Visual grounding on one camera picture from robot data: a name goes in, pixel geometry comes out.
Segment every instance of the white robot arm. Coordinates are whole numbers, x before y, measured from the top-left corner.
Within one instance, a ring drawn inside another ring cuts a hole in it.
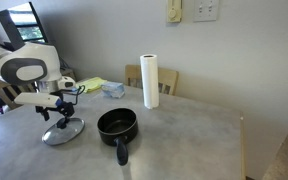
[[[44,44],[26,43],[14,52],[0,47],[0,76],[13,85],[37,82],[39,92],[19,94],[18,104],[57,108],[61,99],[51,94],[75,87],[72,78],[61,75],[55,47]]]

